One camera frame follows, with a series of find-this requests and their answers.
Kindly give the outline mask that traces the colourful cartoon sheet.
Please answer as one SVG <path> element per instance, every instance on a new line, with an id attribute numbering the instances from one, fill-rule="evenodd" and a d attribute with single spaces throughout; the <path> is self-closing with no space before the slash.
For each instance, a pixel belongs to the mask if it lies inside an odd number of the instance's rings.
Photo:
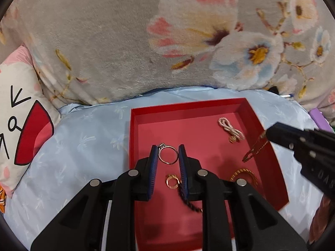
<path id="1" fill-rule="evenodd" d="M 0 186 L 0 212 L 2 214 L 5 213 L 5 207 L 6 207 L 6 192 L 5 190 Z"/>

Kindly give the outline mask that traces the light blue patterned cloth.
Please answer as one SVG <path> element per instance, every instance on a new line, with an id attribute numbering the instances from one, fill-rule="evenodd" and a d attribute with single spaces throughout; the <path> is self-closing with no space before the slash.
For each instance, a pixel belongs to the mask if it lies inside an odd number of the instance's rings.
<path id="1" fill-rule="evenodd" d="M 105 105 L 61 108 L 62 120 L 43 144 L 6 202 L 5 221 L 27 249 L 46 225 L 91 180 L 109 181 L 128 169 L 131 109 L 180 102 L 244 97 L 261 124 L 316 126 L 295 101 L 261 90 L 185 87 Z"/>

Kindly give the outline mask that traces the white cat face pillow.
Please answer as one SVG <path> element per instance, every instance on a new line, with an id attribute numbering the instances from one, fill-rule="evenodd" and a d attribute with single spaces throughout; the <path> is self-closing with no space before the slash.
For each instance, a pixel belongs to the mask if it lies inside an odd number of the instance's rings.
<path id="1" fill-rule="evenodd" d="M 11 196 L 60 113 L 44 96 L 25 46 L 1 63 L 1 187 Z"/>

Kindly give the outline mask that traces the gold wristwatch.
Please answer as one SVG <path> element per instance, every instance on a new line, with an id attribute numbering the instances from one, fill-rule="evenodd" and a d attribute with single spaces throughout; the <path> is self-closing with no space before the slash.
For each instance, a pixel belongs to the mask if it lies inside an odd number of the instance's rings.
<path id="1" fill-rule="evenodd" d="M 261 150 L 268 144 L 268 139 L 266 137 L 266 131 L 264 131 L 256 140 L 251 149 L 244 155 L 242 162 L 246 163 L 258 155 Z"/>

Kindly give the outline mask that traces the grey floral blanket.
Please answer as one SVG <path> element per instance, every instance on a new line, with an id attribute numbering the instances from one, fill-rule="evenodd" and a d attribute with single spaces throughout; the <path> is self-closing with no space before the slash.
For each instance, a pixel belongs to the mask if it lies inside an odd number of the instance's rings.
<path id="1" fill-rule="evenodd" d="M 1 0 L 1 57 L 19 45 L 56 107 L 158 88 L 276 87 L 334 123 L 323 0 Z"/>

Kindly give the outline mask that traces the purple box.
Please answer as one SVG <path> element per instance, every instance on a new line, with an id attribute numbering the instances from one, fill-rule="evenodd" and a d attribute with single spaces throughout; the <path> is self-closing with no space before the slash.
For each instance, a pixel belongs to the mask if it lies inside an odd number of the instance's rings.
<path id="1" fill-rule="evenodd" d="M 317 108 L 310 110 L 309 115 L 314 120 L 319 129 L 325 130 L 327 132 L 333 132 L 333 128 L 323 116 L 322 112 L 320 112 Z"/>

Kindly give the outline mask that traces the blue pen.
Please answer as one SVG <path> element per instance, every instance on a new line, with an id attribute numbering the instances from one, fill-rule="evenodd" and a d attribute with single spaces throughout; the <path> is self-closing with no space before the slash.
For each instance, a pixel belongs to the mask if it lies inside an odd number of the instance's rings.
<path id="1" fill-rule="evenodd" d="M 279 95 L 279 96 L 282 97 L 282 98 L 285 98 L 285 99 L 290 99 L 290 98 L 294 97 L 293 94 L 284 94 L 284 95 Z"/>

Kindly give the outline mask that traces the gold cuff bangle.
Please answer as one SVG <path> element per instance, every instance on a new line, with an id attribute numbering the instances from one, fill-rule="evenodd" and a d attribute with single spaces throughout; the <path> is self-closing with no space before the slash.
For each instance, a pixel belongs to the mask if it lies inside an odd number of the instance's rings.
<path id="1" fill-rule="evenodd" d="M 252 172 L 251 170 L 247 169 L 247 168 L 242 168 L 242 169 L 238 169 L 237 171 L 235 171 L 230 178 L 231 182 L 236 182 L 238 179 L 244 179 L 244 180 L 251 180 L 251 184 L 254 187 L 258 187 L 258 179 L 256 177 L 256 175 L 254 174 L 254 172 Z"/>

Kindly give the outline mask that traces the red jewelry tray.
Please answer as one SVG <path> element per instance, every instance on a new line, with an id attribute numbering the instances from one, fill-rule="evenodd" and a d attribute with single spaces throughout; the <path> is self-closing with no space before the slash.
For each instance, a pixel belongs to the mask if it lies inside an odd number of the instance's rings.
<path id="1" fill-rule="evenodd" d="M 130 119 L 129 166 L 165 144 L 157 164 L 155 189 L 148 202 L 135 204 L 139 250 L 197 250 L 202 247 L 202 216 L 189 209 L 173 185 L 180 179 L 175 151 L 187 155 L 223 180 L 247 168 L 258 179 L 257 191 L 276 209 L 289 202 L 279 161 L 271 144 L 254 159 L 242 162 L 263 132 L 245 98 L 185 102 L 133 108 Z"/>

